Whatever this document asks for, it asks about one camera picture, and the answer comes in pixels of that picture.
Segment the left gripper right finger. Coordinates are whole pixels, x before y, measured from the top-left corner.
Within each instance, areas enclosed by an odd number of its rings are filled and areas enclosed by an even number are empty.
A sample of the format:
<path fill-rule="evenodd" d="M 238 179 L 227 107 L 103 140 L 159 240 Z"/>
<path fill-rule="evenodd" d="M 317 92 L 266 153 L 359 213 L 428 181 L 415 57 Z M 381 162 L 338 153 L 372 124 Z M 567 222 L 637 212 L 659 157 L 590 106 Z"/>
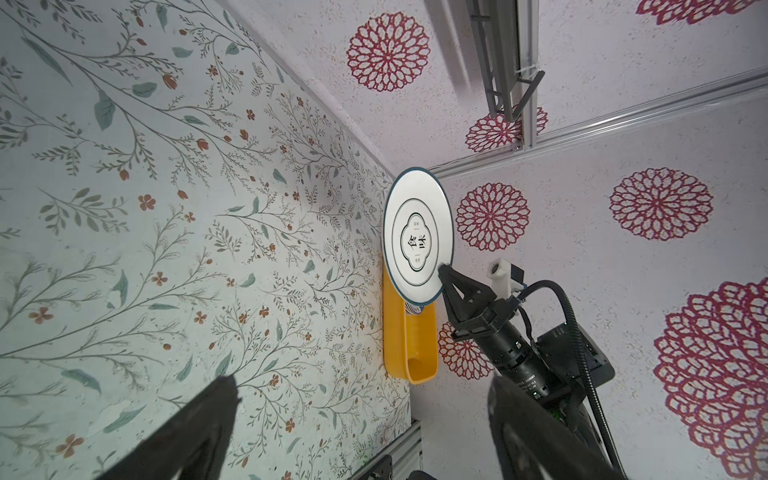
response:
<path fill-rule="evenodd" d="M 493 378 L 487 397 L 490 431 L 505 479 L 619 479 L 511 380 Z"/>

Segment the white plate grey motif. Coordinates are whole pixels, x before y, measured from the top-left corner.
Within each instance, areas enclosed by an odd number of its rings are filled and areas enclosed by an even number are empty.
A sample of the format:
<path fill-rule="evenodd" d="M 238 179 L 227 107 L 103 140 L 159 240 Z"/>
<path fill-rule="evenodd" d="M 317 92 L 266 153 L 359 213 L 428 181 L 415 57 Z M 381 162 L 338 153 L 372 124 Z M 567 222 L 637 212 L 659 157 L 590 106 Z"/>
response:
<path fill-rule="evenodd" d="M 454 255 L 448 196 L 428 170 L 410 168 L 392 184 L 383 216 L 383 255 L 389 278 L 408 304 L 426 306 L 443 290 L 439 267 Z"/>

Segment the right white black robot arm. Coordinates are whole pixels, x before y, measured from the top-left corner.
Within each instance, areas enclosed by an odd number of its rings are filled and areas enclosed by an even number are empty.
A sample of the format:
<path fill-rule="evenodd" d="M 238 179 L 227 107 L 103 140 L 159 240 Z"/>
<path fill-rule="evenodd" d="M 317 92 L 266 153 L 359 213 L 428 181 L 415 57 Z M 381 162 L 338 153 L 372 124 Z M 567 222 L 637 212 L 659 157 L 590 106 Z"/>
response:
<path fill-rule="evenodd" d="M 615 377 L 614 367 L 579 325 L 565 290 L 552 280 L 526 286 L 521 273 L 510 266 L 502 280 L 508 291 L 496 293 L 449 265 L 440 266 L 451 339 L 477 346 L 501 376 L 624 474 L 597 394 L 599 386 Z M 564 322 L 535 339 L 523 303 L 541 290 L 555 294 Z"/>

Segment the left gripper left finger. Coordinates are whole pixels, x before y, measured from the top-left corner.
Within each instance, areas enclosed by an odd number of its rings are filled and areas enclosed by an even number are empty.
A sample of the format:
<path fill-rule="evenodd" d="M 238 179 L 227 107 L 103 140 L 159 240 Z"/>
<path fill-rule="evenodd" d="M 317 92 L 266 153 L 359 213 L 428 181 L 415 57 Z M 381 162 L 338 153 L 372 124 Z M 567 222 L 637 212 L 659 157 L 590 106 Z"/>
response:
<path fill-rule="evenodd" d="M 102 479 L 218 479 L 240 398 L 235 378 L 220 376 Z"/>

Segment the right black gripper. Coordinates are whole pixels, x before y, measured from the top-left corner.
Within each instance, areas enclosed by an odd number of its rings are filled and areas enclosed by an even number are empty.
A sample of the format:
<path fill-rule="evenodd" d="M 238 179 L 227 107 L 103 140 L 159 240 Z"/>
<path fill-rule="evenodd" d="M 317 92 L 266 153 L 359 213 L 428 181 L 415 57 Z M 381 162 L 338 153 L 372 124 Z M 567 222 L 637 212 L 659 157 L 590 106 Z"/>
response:
<path fill-rule="evenodd" d="M 438 275 L 449 323 L 467 327 L 467 339 L 499 374 L 557 420 L 587 416 L 583 402 L 614 379 L 615 369 L 570 312 L 537 340 L 525 339 L 511 323 L 522 312 L 513 300 L 497 299 L 488 285 L 450 265 L 441 265 Z"/>

